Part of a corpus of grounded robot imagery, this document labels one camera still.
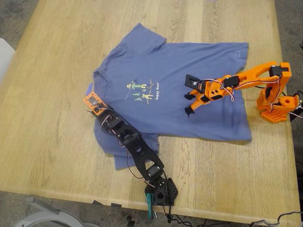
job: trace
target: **wooden table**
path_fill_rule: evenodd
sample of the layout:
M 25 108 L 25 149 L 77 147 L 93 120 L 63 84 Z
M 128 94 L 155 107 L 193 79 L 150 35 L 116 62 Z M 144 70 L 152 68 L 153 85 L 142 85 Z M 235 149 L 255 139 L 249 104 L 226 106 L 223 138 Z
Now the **wooden table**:
M 0 190 L 147 209 L 145 184 L 115 171 L 82 102 L 138 22 L 168 42 L 249 42 L 246 69 L 282 60 L 274 0 L 41 0 L 0 86 Z M 159 137 L 179 191 L 172 213 L 274 223 L 300 210 L 290 123 L 259 117 L 258 94 L 243 91 L 252 142 Z

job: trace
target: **cartoon figure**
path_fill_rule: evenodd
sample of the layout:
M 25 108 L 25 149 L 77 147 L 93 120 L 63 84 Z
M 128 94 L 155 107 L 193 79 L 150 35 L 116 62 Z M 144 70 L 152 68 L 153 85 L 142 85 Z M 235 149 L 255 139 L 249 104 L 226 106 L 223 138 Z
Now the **cartoon figure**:
M 146 94 L 142 94 L 142 98 L 146 98 L 146 99 L 152 99 L 151 96 L 153 95 L 146 95 Z
M 127 87 L 128 89 L 133 89 L 133 90 L 140 89 L 140 88 L 143 88 L 143 89 L 146 89 L 146 88 L 151 89 L 152 86 L 153 86 L 153 84 L 149 84 L 149 85 L 147 85 L 147 84 L 136 84 L 136 80 L 135 80 L 135 81 L 132 81 L 131 84 L 127 84 L 127 85 L 126 85 L 126 87 Z

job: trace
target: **printed graphic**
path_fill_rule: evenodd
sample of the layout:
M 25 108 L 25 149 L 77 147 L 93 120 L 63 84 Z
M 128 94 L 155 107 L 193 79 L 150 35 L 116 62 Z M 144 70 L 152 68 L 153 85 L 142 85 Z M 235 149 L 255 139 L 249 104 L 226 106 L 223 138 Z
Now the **printed graphic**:
M 152 83 L 152 80 L 150 79 L 149 84 L 140 84 L 138 83 L 138 80 L 135 79 L 131 83 L 126 85 L 126 88 L 129 89 L 125 99 L 127 99 L 130 92 L 132 93 L 132 96 L 135 98 L 134 101 L 143 101 L 146 100 L 147 104 L 149 100 L 152 100 L 154 95 L 151 95 L 151 92 L 153 90 L 154 84 Z M 159 91 L 156 92 L 157 97 L 156 100 L 159 98 Z

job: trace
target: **orange circuit board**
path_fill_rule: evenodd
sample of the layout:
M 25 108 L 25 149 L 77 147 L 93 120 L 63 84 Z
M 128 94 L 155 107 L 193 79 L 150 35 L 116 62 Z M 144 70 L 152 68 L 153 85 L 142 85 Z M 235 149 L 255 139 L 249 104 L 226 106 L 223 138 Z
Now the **orange circuit board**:
M 102 106 L 107 107 L 105 103 L 97 96 L 95 92 L 90 92 L 83 101 L 86 103 L 86 105 L 92 110 L 92 112 L 99 116 L 105 109 L 102 108 Z

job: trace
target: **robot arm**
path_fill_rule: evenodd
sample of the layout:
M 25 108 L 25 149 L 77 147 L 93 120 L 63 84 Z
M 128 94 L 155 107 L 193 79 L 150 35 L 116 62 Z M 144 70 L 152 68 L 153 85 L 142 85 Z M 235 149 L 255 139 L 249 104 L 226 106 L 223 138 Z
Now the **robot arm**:
M 269 72 L 268 78 L 259 78 L 264 72 Z M 236 75 L 225 75 L 219 79 L 199 80 L 187 74 L 185 86 L 194 90 L 185 95 L 185 98 L 196 101 L 185 108 L 188 114 L 194 113 L 194 110 L 201 105 L 206 105 L 211 101 L 230 95 L 232 101 L 233 91 L 266 84 L 257 99 L 257 109 L 263 110 L 261 116 L 270 122 L 285 121 L 289 111 L 293 111 L 299 105 L 299 96 L 279 97 L 286 83 L 291 77 L 289 63 L 282 62 L 279 66 L 275 61 L 258 65 L 246 72 Z
M 128 152 L 131 153 L 142 177 L 147 181 L 160 178 L 164 164 L 146 144 L 141 133 L 113 108 L 105 105 L 95 92 L 89 93 L 83 101 L 99 121 L 100 127 L 105 131 L 112 132 Z M 146 160 L 154 162 L 148 169 L 145 166 Z

